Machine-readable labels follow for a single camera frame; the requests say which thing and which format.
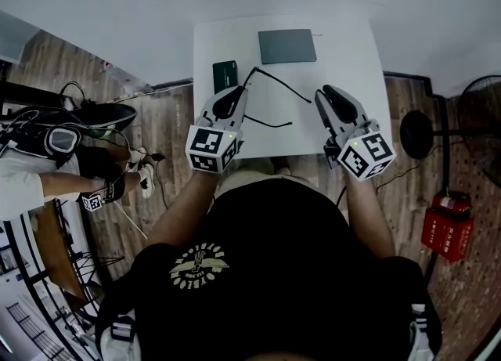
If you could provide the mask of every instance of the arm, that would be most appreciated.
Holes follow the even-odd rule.
[[[104,187],[102,179],[87,179],[70,173],[41,173],[44,197],[69,193],[92,193]]]
[[[219,175],[195,171],[174,203],[153,227],[146,246],[158,243],[184,247],[204,219],[218,186]]]
[[[395,256],[395,244],[370,180],[358,182],[345,172],[350,225],[378,258]]]

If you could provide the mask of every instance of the person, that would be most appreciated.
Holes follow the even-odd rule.
[[[113,183],[117,200],[140,186],[142,196],[153,194],[153,166],[139,162],[144,148],[132,150],[79,145],[71,158],[58,168],[56,161],[6,149],[0,156],[0,220],[18,218],[25,211],[60,199],[76,201],[81,195],[100,192]]]
[[[345,174],[348,225],[266,163],[230,175],[213,204],[220,176],[193,173],[105,296],[101,352],[134,309],[143,360],[407,360],[427,341],[436,354],[437,313],[420,267],[396,256],[373,183]]]

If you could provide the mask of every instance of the wooden floor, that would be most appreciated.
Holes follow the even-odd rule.
[[[87,97],[102,102],[123,94],[121,88],[101,72],[100,60],[46,33],[40,33],[27,50],[26,63],[14,67],[9,81],[59,91],[65,82],[77,80]],[[378,197],[393,232],[398,253],[426,268],[430,251],[421,245],[424,212],[442,184],[442,148],[435,142],[433,153],[418,162],[405,155],[399,143],[398,128],[410,110],[421,110],[439,128],[438,107],[427,98],[424,87],[414,80],[387,78],[393,140],[397,159],[376,184],[388,182],[410,168],[405,176],[380,188]],[[171,203],[190,177],[184,154],[188,128],[193,121],[191,88],[179,88],[159,96],[128,102],[138,116],[126,131],[133,146],[144,146],[150,153],[165,155],[158,165],[167,203]],[[449,101],[449,123],[456,123],[456,105]],[[452,147],[451,190],[470,192],[474,202],[475,231],[467,259],[450,264],[438,259],[431,284],[431,297],[443,322],[444,345],[439,359],[461,361],[468,358],[501,315],[501,190],[481,173],[463,144]],[[330,170],[323,155],[291,157],[293,174],[307,178],[331,200],[337,200],[344,182],[341,170]],[[122,199],[127,213],[147,234],[164,211],[159,185],[149,200],[139,191]],[[346,214],[343,199],[341,210]],[[118,278],[141,251],[144,239],[119,209],[107,205],[91,214],[92,231],[102,256],[125,256],[111,267]]]

